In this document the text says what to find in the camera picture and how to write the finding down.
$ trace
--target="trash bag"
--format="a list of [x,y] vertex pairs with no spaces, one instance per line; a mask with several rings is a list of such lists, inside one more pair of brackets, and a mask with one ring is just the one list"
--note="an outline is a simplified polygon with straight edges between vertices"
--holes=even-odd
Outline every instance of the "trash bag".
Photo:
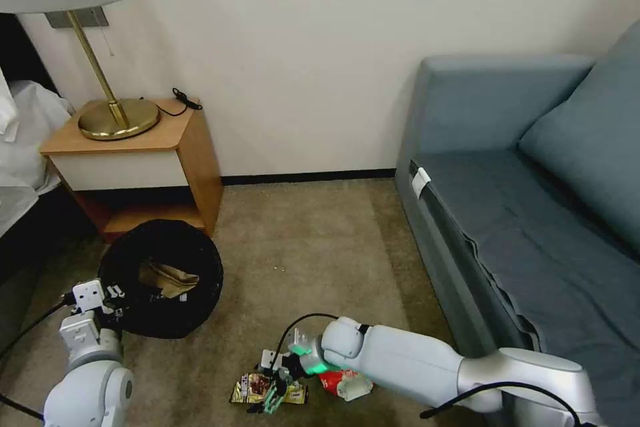
[[[166,288],[149,282],[150,270],[160,276],[181,272],[187,282],[179,288],[188,290],[167,294],[175,295],[168,298],[163,295]],[[105,326],[165,339],[184,338],[197,329],[215,308],[223,283],[222,261],[215,244],[181,220],[151,220],[116,239],[100,261],[98,275],[106,300],[118,307],[116,315],[107,320],[110,325]],[[107,291],[114,286],[123,297],[110,298]]]

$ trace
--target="sofa cushion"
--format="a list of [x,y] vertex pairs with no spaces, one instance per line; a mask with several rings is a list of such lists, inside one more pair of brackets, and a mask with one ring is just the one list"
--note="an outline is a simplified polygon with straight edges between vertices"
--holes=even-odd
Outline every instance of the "sofa cushion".
[[640,418],[640,265],[589,210],[517,151],[418,155],[506,309],[541,350],[586,367],[607,425]]
[[639,84],[637,22],[519,146],[640,252]]

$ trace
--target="sofa armrest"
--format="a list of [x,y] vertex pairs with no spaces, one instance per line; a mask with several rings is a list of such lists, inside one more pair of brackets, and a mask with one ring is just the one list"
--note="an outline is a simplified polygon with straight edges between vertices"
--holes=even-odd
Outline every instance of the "sofa armrest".
[[583,55],[428,57],[416,78],[399,161],[408,163],[418,151],[513,147],[592,66]]

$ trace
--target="snack wrapper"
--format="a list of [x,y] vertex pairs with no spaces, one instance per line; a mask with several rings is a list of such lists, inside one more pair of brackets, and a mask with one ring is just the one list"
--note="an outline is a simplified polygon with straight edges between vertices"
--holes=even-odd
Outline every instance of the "snack wrapper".
[[[244,374],[236,382],[231,398],[232,404],[259,404],[265,399],[269,390],[269,377],[262,374]],[[286,404],[306,404],[309,390],[307,386],[294,382],[287,388],[283,400]]]
[[373,389],[373,383],[358,372],[346,369],[318,374],[322,387],[347,402],[367,395]]

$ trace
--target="carpet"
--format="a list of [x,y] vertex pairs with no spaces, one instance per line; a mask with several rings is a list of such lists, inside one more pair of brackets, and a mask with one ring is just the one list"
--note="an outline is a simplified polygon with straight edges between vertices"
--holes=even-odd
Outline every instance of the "carpet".
[[[306,381],[307,405],[284,405],[274,416],[250,416],[244,406],[228,403],[234,383],[251,371],[262,349],[274,349],[283,329],[308,312],[451,342],[390,179],[227,187],[213,239],[225,283],[211,317],[183,340],[124,336],[125,365],[135,376],[128,426],[483,425],[462,408],[420,420],[425,406],[382,388],[346,403],[325,392],[318,379]],[[51,258],[29,318],[94,276],[104,248],[98,238],[83,239]],[[47,320],[12,353],[0,391],[42,409],[66,369],[57,333],[63,316]],[[313,334],[325,325],[310,319],[302,327]],[[3,407],[0,425],[38,422]]]

